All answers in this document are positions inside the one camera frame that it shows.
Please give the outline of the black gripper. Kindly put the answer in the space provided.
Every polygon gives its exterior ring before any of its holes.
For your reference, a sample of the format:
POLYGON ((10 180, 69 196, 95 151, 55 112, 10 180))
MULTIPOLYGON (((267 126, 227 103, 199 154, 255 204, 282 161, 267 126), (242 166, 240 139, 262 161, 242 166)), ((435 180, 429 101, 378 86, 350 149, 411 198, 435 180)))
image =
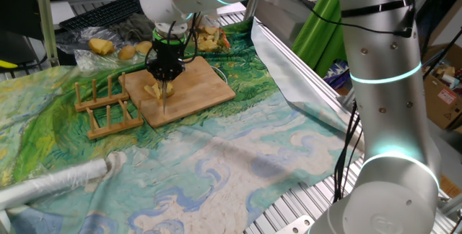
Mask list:
POLYGON ((160 82, 170 82, 185 71, 184 45, 181 40, 154 39, 152 50, 155 57, 148 58, 146 70, 160 82))

